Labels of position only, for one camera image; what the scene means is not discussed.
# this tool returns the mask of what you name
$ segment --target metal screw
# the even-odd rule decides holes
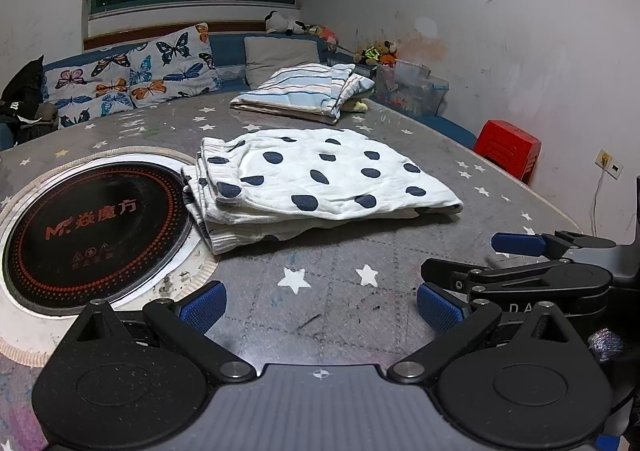
[[[424,373],[424,366],[414,361],[402,361],[394,366],[394,371],[405,379],[414,379]]]
[[[220,373],[231,379],[241,379],[251,373],[251,367],[242,361],[229,361],[220,366]]]

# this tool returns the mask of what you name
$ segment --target wooden trim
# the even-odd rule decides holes
[[[171,34],[183,28],[193,26],[199,22],[193,23],[172,23],[167,25],[156,25],[144,28],[135,28],[133,30],[120,30],[110,34],[100,36],[87,37],[84,40],[84,51],[93,50],[95,48],[103,48],[106,46],[114,46],[121,43],[129,43],[133,41],[143,41],[167,34]],[[209,25],[209,33],[221,32],[264,32],[264,21],[215,21],[207,23]]]

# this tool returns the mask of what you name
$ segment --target wall socket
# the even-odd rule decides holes
[[[616,180],[618,180],[620,173],[622,173],[622,164],[603,149],[600,150],[596,157],[596,165],[603,168]]]

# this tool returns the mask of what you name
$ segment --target pink butterfly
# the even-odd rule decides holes
[[[60,74],[60,79],[58,79],[58,82],[56,83],[56,89],[59,90],[68,84],[71,84],[72,86],[74,84],[86,84],[82,78],[82,68],[78,68],[73,72],[71,70],[64,70]]]

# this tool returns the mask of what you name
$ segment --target gray pillow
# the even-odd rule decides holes
[[[319,63],[318,43],[310,39],[245,37],[246,81],[255,90],[281,68]]]

